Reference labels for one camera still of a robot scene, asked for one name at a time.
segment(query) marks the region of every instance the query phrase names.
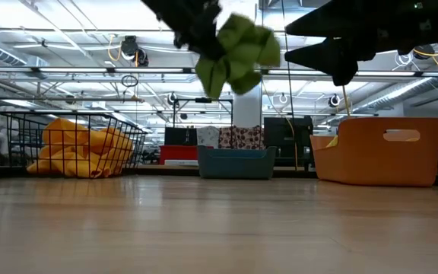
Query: red box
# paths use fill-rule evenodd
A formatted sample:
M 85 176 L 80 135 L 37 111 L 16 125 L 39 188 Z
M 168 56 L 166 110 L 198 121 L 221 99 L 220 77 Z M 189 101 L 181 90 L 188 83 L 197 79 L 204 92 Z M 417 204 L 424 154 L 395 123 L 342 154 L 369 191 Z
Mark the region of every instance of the red box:
M 165 160 L 197 160 L 196 145 L 161 145 L 160 164 Z

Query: green cloth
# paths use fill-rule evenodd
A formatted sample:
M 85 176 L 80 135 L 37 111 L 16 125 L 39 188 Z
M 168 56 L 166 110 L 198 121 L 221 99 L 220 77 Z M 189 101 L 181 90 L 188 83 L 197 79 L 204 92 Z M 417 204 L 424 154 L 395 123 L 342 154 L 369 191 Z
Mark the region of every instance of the green cloth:
M 245 94 L 261 81 L 261 74 L 254 71 L 255 64 L 280 65 L 280 45 L 273 31 L 255 26 L 243 16 L 232 14 L 219 30 L 217 40 L 226 55 L 217 61 L 201 56 L 195 66 L 209 97 L 219 98 L 226 81 L 236 94 Z

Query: black wire basket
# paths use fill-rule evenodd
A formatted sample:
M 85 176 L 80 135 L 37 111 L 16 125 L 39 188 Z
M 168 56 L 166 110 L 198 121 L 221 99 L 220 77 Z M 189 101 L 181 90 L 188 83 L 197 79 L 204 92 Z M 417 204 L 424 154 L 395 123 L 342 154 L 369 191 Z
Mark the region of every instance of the black wire basket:
M 146 132 L 111 115 L 70 110 L 0 114 L 7 118 L 6 165 L 32 175 L 118 176 L 135 170 L 141 160 Z

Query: orange bin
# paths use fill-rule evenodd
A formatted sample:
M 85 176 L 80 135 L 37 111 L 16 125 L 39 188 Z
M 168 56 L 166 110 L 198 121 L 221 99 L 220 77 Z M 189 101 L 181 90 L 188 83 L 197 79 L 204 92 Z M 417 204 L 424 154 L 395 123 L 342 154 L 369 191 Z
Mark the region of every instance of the orange bin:
M 332 136 L 310 136 L 317 176 L 362 186 L 432 186 L 437 174 L 438 118 L 358 118 Z

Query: blue bin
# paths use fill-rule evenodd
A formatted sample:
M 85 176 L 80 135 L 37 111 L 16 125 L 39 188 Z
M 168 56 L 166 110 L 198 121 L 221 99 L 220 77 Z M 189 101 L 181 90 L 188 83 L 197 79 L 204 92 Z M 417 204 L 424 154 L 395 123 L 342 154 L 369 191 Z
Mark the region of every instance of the blue bin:
M 198 170 L 202 178 L 271 179 L 276 147 L 266 150 L 210 149 L 198 146 Z

